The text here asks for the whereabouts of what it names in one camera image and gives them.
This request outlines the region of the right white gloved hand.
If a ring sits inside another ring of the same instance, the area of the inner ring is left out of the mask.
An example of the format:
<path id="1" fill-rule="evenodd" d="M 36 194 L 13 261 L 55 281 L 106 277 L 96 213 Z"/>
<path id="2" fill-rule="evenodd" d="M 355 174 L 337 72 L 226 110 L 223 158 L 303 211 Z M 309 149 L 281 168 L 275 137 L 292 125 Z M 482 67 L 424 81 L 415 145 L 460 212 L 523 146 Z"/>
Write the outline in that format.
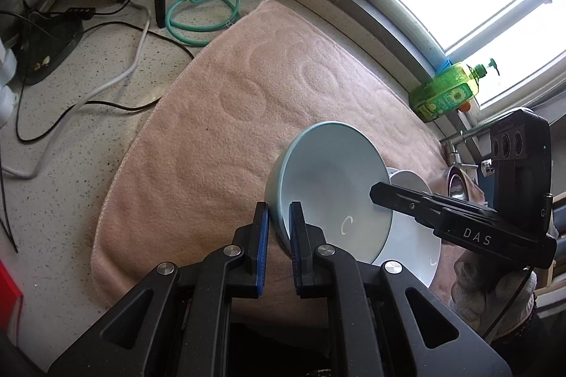
<path id="1" fill-rule="evenodd" d="M 486 342 L 515 332 L 535 309 L 536 273 L 465 251 L 454 263 L 449 307 Z"/>

